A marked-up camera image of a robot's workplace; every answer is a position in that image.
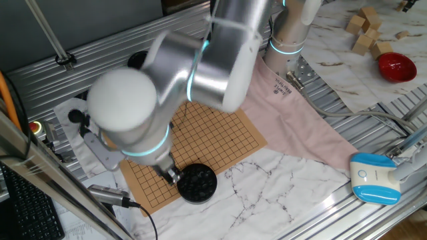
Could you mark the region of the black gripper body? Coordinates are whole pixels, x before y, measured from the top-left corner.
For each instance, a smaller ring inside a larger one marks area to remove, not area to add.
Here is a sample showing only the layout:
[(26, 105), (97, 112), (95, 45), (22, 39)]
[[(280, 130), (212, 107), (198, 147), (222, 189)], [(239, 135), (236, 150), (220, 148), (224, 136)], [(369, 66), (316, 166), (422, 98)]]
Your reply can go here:
[(153, 170), (157, 175), (168, 182), (169, 185), (176, 184), (182, 178), (182, 172), (175, 165), (172, 159), (166, 159), (159, 165), (154, 165)]

